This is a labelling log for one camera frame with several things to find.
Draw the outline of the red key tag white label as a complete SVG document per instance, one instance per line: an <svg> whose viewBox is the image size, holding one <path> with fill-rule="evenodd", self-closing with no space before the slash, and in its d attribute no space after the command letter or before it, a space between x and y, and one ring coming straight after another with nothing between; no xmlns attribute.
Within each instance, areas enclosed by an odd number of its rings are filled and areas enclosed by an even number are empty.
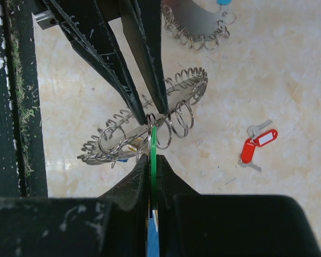
<svg viewBox="0 0 321 257"><path fill-rule="evenodd" d="M260 136L258 136L255 140L256 146L263 147L272 141L274 141L278 136L278 131L275 129L271 129Z"/></svg>

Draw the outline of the steel key ring disc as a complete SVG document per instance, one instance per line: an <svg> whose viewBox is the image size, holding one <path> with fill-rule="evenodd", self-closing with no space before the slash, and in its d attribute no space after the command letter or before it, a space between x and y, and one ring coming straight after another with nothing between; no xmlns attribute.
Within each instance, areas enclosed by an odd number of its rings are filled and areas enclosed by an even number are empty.
<svg viewBox="0 0 321 257"><path fill-rule="evenodd" d="M82 145L82 154L77 158L87 165L115 165L118 159L138 159L148 152L149 133L153 126L157 130L162 126L167 129L167 141L165 144L158 142L158 149L167 149L174 135L186 137L194 126L192 106L199 102L208 85L207 72L202 67L184 69L176 73L174 78L166 78L165 85L169 101L167 114L159 114L153 100L144 95L142 107L146 124L137 124L131 111L121 109L106 121L105 128L98 128L98 133ZM129 144L140 144L143 150L132 152L128 149Z"/></svg>

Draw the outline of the yellow blue cartoon cloth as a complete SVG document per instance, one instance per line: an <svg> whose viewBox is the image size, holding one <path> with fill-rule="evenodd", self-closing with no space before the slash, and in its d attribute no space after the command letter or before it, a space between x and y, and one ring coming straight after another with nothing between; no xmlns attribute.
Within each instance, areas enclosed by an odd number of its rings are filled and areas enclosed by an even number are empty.
<svg viewBox="0 0 321 257"><path fill-rule="evenodd" d="M152 218L148 222L148 257L159 257L158 211L152 211Z"/></svg>

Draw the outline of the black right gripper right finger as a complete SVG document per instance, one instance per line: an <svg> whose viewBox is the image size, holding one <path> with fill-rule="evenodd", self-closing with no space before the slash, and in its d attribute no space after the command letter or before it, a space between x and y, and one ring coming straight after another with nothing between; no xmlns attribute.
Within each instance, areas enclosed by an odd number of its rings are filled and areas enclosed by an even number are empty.
<svg viewBox="0 0 321 257"><path fill-rule="evenodd" d="M199 194L158 155L157 201L160 256L321 256L291 197Z"/></svg>

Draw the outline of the yellow key tag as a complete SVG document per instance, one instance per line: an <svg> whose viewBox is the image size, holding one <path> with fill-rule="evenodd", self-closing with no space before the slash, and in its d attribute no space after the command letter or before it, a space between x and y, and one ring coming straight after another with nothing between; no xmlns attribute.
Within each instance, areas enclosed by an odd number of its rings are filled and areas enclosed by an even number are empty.
<svg viewBox="0 0 321 257"><path fill-rule="evenodd" d="M143 150L143 146L140 144L137 144L137 145L129 144L128 149L132 152L139 152Z"/></svg>

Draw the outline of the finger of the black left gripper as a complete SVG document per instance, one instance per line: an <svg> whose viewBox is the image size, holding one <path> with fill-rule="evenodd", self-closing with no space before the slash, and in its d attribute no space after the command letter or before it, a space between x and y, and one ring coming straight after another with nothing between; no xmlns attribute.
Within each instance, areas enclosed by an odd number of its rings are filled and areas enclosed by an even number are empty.
<svg viewBox="0 0 321 257"><path fill-rule="evenodd" d="M120 94L137 122L146 124L146 115L132 76L98 2L44 3L72 48Z"/></svg>
<svg viewBox="0 0 321 257"><path fill-rule="evenodd" d="M161 57L162 2L119 1L123 32L160 114L169 112Z"/></svg>

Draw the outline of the green key tag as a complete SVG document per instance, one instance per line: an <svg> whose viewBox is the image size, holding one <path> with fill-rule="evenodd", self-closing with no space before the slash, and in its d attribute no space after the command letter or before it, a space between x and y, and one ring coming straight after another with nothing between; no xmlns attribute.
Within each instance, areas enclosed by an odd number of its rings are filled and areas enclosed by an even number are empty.
<svg viewBox="0 0 321 257"><path fill-rule="evenodd" d="M150 130L149 140L149 164L150 164L150 182L151 193L150 201L153 210L157 209L157 127L153 126Z"/></svg>

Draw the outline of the red key tag plain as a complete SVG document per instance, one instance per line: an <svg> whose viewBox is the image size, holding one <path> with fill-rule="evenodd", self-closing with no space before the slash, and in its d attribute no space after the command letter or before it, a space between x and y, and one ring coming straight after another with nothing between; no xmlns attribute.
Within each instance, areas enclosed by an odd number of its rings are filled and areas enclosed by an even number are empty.
<svg viewBox="0 0 321 257"><path fill-rule="evenodd" d="M251 138L245 141L241 155L240 155L240 159L242 163L248 164L253 160L256 146L257 145L252 141Z"/></svg>

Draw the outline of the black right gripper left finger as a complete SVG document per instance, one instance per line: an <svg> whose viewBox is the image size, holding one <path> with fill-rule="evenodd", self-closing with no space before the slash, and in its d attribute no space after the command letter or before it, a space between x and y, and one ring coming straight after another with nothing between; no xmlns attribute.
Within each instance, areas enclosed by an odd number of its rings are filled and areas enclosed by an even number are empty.
<svg viewBox="0 0 321 257"><path fill-rule="evenodd" d="M0 256L146 256L149 160L98 198L0 198Z"/></svg>

